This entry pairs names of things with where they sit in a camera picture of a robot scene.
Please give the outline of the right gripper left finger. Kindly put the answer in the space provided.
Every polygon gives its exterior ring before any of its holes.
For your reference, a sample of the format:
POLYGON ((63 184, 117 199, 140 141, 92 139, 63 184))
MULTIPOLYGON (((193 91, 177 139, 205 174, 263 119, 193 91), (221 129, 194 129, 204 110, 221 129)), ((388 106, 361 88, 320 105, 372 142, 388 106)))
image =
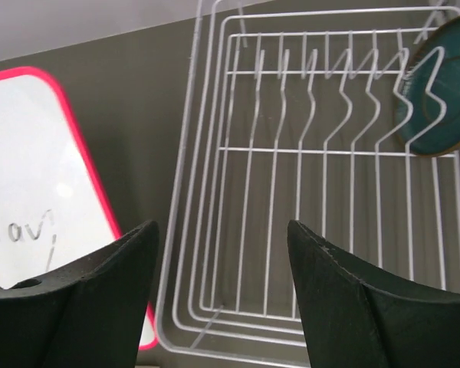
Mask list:
POLYGON ((147 221, 115 242, 0 287, 0 367, 134 367, 159 249, 147 221))

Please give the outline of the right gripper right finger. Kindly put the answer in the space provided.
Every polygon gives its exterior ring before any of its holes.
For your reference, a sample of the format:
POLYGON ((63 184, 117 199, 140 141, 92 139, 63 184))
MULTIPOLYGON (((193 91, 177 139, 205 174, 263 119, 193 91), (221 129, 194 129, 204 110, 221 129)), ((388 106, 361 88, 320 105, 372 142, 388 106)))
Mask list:
POLYGON ((312 367, 460 367, 460 294, 378 268, 296 220, 287 248, 312 367))

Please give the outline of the teal ceramic plate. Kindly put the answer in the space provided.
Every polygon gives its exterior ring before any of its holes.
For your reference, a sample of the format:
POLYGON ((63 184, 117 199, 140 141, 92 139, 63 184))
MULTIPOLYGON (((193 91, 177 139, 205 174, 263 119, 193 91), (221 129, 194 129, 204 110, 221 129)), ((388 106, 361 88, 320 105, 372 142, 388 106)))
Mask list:
POLYGON ((419 46, 400 84, 411 117, 396 132, 413 155, 442 156, 460 149, 460 16, 419 46))

